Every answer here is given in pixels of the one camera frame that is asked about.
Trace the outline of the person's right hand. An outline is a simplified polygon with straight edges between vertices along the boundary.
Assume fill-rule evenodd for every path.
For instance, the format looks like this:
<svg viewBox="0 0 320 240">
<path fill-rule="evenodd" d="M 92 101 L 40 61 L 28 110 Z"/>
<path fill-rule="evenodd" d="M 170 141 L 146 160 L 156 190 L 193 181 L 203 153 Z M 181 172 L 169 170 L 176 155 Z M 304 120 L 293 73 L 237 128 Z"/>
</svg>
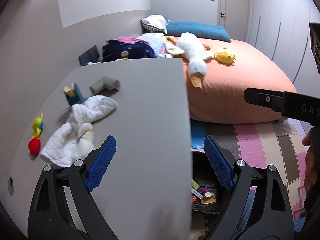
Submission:
<svg viewBox="0 0 320 240">
<path fill-rule="evenodd" d="M 306 192 L 309 192 L 310 189 L 315 185 L 317 178 L 318 178 L 318 173 L 315 169 L 316 165 L 316 158 L 315 154 L 312 151 L 312 142 L 311 142 L 311 131 L 313 130 L 310 129 L 310 131 L 305 135 L 305 137 L 302 140 L 303 146 L 308 146 L 308 150 L 306 152 L 305 156 L 305 163 L 306 163 L 306 169 L 305 169 L 305 178 L 304 178 L 304 188 Z"/>
</svg>

